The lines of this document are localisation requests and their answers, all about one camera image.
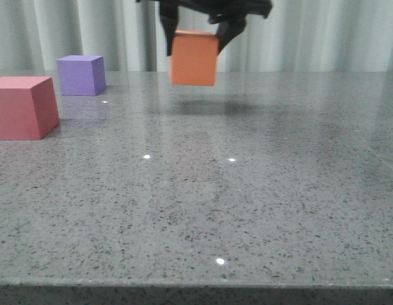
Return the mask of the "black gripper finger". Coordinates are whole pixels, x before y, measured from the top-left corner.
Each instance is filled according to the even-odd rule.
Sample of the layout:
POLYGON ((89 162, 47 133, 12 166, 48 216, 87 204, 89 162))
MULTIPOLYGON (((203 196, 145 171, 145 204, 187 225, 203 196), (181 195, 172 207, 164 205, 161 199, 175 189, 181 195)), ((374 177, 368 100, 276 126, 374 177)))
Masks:
POLYGON ((179 22, 179 1, 160 1, 159 15, 166 38, 167 56, 170 57, 179 22))
POLYGON ((244 31, 246 14, 210 15, 209 23, 218 24, 216 37, 219 40, 218 53, 221 53, 230 41, 244 31))

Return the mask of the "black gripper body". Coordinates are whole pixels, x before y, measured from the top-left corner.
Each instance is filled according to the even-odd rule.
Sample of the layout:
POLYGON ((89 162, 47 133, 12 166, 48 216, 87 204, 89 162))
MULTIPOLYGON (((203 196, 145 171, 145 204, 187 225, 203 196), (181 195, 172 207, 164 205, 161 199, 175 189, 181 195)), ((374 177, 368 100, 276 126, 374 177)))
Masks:
POLYGON ((268 18, 273 3, 265 0, 234 0, 234 1, 201 1, 201 0, 162 0, 160 4, 182 6, 200 13, 208 14, 213 19, 225 19, 247 15, 258 15, 268 18))

